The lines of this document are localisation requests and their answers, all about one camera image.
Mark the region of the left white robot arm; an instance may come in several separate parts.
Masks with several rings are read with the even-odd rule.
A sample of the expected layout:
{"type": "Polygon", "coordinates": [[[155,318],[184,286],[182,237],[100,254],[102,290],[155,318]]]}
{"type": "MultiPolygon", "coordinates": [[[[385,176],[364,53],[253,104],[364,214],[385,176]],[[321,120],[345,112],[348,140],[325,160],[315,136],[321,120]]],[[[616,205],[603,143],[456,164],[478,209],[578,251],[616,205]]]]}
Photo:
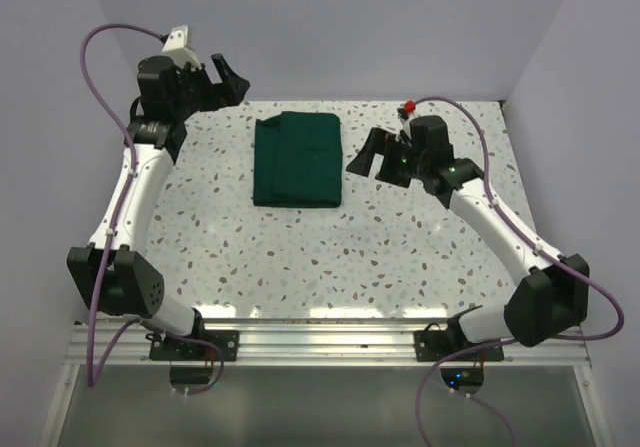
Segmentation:
{"type": "Polygon", "coordinates": [[[203,65],[177,65],[167,55],[139,62],[140,94],[129,111],[114,193],[87,245],[67,255],[71,277],[92,313],[139,319],[150,329],[173,334],[173,348],[189,360],[207,350],[202,316],[171,297],[144,252],[160,192],[187,137],[187,120],[197,112],[241,104],[250,87],[221,54],[211,59],[217,83],[203,65]]]}

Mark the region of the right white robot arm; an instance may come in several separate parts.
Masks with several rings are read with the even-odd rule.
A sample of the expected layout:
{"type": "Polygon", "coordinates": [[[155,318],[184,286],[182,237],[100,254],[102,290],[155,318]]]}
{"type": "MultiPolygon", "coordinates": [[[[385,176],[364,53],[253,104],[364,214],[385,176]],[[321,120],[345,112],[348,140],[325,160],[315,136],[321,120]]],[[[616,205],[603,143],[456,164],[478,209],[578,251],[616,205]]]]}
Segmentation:
{"type": "Polygon", "coordinates": [[[347,172],[368,176],[375,156],[382,158],[377,180],[402,188],[421,181],[427,194],[479,235],[515,285],[503,305],[469,308],[449,318],[443,330],[426,329],[423,341],[430,349],[464,360],[481,343],[502,339],[534,347],[585,320],[589,287],[569,272],[587,276],[587,262],[578,254],[566,257],[542,240],[528,246],[519,238],[499,217],[498,199],[487,197],[480,167],[455,156],[441,117],[409,116],[398,134],[371,129],[347,172]]]}

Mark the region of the dark green surgical cloth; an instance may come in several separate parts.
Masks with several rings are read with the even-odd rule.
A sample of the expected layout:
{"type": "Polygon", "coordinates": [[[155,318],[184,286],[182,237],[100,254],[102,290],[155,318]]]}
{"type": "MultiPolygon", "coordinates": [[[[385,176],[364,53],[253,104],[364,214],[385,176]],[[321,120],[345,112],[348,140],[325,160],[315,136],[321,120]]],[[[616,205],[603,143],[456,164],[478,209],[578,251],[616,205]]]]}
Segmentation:
{"type": "Polygon", "coordinates": [[[253,204],[336,208],[342,203],[341,121],[283,111],[255,122],[253,204]]]}

